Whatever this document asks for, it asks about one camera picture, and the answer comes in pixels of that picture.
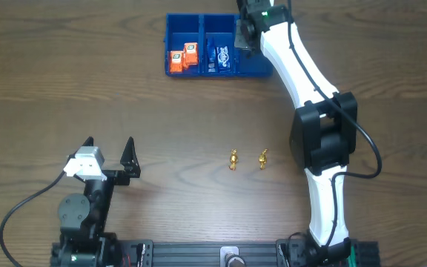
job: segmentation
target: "wooden table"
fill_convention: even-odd
[[[288,146],[294,109],[278,75],[164,73],[166,13],[235,12],[232,0],[1,0],[0,222],[88,136],[106,168],[119,167],[133,136],[142,178],[116,188],[107,231],[200,241],[306,230],[308,186]],[[319,69],[357,97],[359,121],[383,155],[378,178],[346,179],[351,237],[378,240],[384,266],[427,265],[427,1],[294,0],[294,16]],[[374,166],[359,138],[350,169]],[[20,263],[47,266],[59,202],[80,192],[80,182],[63,179],[11,217],[5,241]],[[0,266],[9,265],[0,249]]]

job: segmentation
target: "orange package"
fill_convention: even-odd
[[[184,44],[184,57],[187,67],[199,64],[199,50],[196,42]]]
[[[184,62],[184,52],[171,51],[171,60],[169,61],[170,73],[181,73]]]

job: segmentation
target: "white plastic part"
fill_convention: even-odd
[[[102,172],[102,165],[105,162],[102,152],[98,147],[84,146],[75,153],[75,159],[70,159],[64,171],[68,177],[75,174],[82,178],[99,179],[105,181],[107,177]]]
[[[304,48],[294,23],[291,25],[291,38],[301,62],[311,74],[312,79],[325,95],[332,98],[332,93],[338,92],[338,90],[317,69],[308,51]],[[293,99],[294,108],[301,108],[309,100],[313,103],[324,101],[319,93],[314,91],[314,86],[289,48],[287,22],[271,26],[269,31],[261,34],[261,51],[281,76],[282,82]]]
[[[334,221],[334,198],[332,195],[331,178],[334,174],[342,171],[347,171],[347,166],[329,168],[323,171],[321,176],[317,177],[308,169],[305,169],[311,198],[311,223],[309,224],[309,231],[319,245],[325,245],[331,235],[332,222]],[[329,245],[341,243],[348,237],[348,230],[344,220],[343,185],[344,176],[340,175],[335,179],[337,227]]]

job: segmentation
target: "wood grain surface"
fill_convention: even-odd
[[[427,265],[427,0],[293,6],[312,58],[357,97],[383,155],[378,178],[345,179],[351,237],[378,240],[384,266]],[[142,178],[115,189],[107,221],[122,239],[276,240],[307,229],[307,181],[288,147],[294,109],[279,76],[164,73],[166,13],[235,12],[233,0],[0,0],[0,222],[91,135],[106,168],[135,139]],[[374,166],[359,138],[350,169]],[[63,179],[11,217],[5,241],[23,266],[48,265],[59,202],[77,192],[81,183]],[[0,266],[10,266],[1,249]]]

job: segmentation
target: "blue wrapper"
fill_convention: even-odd
[[[216,72],[215,70],[215,44],[213,38],[207,39],[207,55],[208,55],[208,72]]]
[[[216,48],[216,59],[219,65],[219,72],[230,71],[230,58],[228,57],[228,47]]]

